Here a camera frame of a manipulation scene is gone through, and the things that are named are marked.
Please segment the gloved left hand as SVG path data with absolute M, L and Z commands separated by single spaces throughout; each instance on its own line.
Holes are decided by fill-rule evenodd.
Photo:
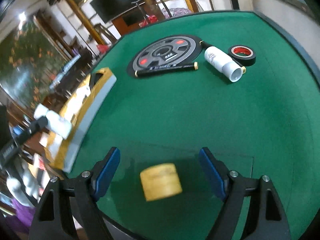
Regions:
M 29 170 L 28 163 L 19 155 L 6 168 L 7 188 L 23 206 L 36 207 L 39 202 L 40 186 Z

